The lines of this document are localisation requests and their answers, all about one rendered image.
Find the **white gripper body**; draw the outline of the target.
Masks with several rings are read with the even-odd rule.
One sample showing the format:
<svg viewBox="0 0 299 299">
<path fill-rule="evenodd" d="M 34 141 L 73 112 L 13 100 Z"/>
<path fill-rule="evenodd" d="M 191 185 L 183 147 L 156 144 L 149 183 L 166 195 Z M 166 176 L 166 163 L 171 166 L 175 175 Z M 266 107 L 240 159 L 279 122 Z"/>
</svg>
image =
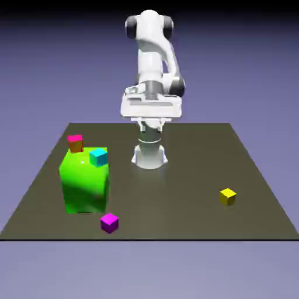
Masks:
<svg viewBox="0 0 299 299">
<path fill-rule="evenodd" d="M 156 100 L 146 99 L 143 93 L 124 94 L 120 113 L 129 118 L 180 118 L 182 98 L 157 94 Z"/>
</svg>

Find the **small cyan cube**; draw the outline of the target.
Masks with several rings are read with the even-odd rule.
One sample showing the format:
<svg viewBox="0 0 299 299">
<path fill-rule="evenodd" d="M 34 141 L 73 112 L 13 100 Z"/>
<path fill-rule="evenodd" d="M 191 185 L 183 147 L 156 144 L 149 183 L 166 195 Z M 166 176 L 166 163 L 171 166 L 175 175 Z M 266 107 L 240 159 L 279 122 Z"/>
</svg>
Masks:
<svg viewBox="0 0 299 299">
<path fill-rule="evenodd" d="M 107 151 L 97 148 L 89 152 L 89 162 L 95 167 L 101 167 L 108 164 Z"/>
</svg>

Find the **small pink cube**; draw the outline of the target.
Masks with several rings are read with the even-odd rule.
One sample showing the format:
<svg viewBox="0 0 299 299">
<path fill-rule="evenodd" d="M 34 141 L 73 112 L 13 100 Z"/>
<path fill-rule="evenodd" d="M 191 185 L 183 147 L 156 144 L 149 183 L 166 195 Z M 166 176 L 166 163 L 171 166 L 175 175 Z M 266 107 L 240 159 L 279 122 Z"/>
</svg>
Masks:
<svg viewBox="0 0 299 299">
<path fill-rule="evenodd" d="M 74 154 L 84 151 L 83 138 L 80 134 L 69 135 L 67 139 L 70 153 Z"/>
</svg>

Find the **small yellow cube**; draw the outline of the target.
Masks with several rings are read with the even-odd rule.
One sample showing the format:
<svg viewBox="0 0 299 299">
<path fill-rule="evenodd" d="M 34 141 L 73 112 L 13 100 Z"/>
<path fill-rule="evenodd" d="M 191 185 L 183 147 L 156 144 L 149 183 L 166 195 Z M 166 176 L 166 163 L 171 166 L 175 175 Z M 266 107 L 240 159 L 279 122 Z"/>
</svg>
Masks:
<svg viewBox="0 0 299 299">
<path fill-rule="evenodd" d="M 233 190 L 226 188 L 220 191 L 220 202 L 225 206 L 234 204 L 237 193 Z"/>
</svg>

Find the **small magenta cube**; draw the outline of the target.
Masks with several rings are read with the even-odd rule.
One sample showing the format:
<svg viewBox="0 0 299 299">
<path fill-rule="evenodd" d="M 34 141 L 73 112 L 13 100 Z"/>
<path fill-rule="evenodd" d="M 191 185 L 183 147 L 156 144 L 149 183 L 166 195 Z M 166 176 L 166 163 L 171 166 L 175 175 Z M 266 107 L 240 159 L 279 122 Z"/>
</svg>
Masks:
<svg viewBox="0 0 299 299">
<path fill-rule="evenodd" d="M 106 233 L 111 234 L 119 227 L 119 217 L 113 213 L 107 213 L 100 218 L 100 227 Z"/>
</svg>

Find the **large green box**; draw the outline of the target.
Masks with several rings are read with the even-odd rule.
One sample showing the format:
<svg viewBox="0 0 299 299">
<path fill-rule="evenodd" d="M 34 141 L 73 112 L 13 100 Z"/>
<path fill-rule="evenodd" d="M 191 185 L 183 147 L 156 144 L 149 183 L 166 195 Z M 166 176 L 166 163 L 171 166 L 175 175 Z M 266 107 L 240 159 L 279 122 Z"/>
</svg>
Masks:
<svg viewBox="0 0 299 299">
<path fill-rule="evenodd" d="M 67 151 L 59 166 L 65 211 L 68 214 L 104 213 L 109 197 L 109 164 L 95 167 L 89 162 L 89 152 L 97 148 L 85 147 L 83 152 Z"/>
</svg>

